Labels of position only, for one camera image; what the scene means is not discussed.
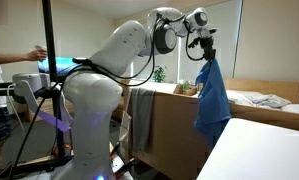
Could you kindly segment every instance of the bed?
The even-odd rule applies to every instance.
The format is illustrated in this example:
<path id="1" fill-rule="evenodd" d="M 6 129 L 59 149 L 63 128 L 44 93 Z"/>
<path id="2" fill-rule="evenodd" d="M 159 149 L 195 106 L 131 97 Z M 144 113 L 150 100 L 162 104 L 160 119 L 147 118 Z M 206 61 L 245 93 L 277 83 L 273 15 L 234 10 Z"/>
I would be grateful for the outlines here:
<path id="1" fill-rule="evenodd" d="M 299 82 L 237 79 L 224 82 L 227 89 L 273 93 L 299 104 Z M 149 144 L 144 151 L 129 149 L 123 154 L 125 159 L 135 157 L 171 179 L 196 179 L 211 152 L 203 135 L 193 127 L 197 103 L 198 99 L 195 97 L 157 91 Z M 299 113 L 237 104 L 230 104 L 230 109 L 234 118 L 299 130 Z"/>

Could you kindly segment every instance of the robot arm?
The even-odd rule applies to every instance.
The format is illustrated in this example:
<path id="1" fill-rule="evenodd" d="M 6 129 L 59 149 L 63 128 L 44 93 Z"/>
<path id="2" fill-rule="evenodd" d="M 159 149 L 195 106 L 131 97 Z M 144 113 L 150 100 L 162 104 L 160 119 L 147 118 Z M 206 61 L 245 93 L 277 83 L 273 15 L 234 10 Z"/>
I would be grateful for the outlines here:
<path id="1" fill-rule="evenodd" d="M 212 31 L 207 25 L 208 17 L 204 8 L 198 8 L 188 16 L 175 8 L 157 8 L 148 15 L 147 29 L 137 21 L 124 23 L 114 31 L 105 46 L 89 59 L 93 64 L 121 76 L 137 56 L 172 52 L 177 44 L 177 37 L 197 32 L 199 39 L 190 47 L 200 42 L 204 48 L 202 39 L 213 42 Z M 212 49 L 212 43 L 207 46 L 208 50 Z"/>

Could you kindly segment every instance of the gray towel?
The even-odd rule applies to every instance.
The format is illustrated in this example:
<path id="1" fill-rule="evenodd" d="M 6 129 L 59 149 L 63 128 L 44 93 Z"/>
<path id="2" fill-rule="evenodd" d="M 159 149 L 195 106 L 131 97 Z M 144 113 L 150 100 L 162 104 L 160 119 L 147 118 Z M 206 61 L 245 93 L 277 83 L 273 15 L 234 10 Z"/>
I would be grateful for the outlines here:
<path id="1" fill-rule="evenodd" d="M 147 147 L 154 94 L 155 91 L 144 88 L 131 90 L 134 150 Z"/>

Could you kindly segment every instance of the blue towel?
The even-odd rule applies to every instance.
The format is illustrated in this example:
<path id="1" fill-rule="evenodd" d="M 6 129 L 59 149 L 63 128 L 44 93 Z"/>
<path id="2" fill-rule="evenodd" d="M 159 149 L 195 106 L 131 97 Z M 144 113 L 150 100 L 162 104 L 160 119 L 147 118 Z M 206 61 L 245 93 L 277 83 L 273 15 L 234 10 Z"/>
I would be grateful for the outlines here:
<path id="1" fill-rule="evenodd" d="M 216 59 L 203 66 L 196 79 L 196 85 L 198 83 L 203 83 L 203 90 L 198 96 L 198 117 L 194 126 L 214 147 L 231 118 L 226 89 Z"/>

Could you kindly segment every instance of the ceiling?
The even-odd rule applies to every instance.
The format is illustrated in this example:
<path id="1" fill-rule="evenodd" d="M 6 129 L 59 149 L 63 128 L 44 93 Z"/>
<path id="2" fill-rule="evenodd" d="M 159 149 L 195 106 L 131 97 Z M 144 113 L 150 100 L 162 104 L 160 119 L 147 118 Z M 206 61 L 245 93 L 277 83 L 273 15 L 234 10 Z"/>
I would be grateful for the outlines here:
<path id="1" fill-rule="evenodd" d="M 61 0 L 111 19 L 123 18 L 170 0 Z"/>

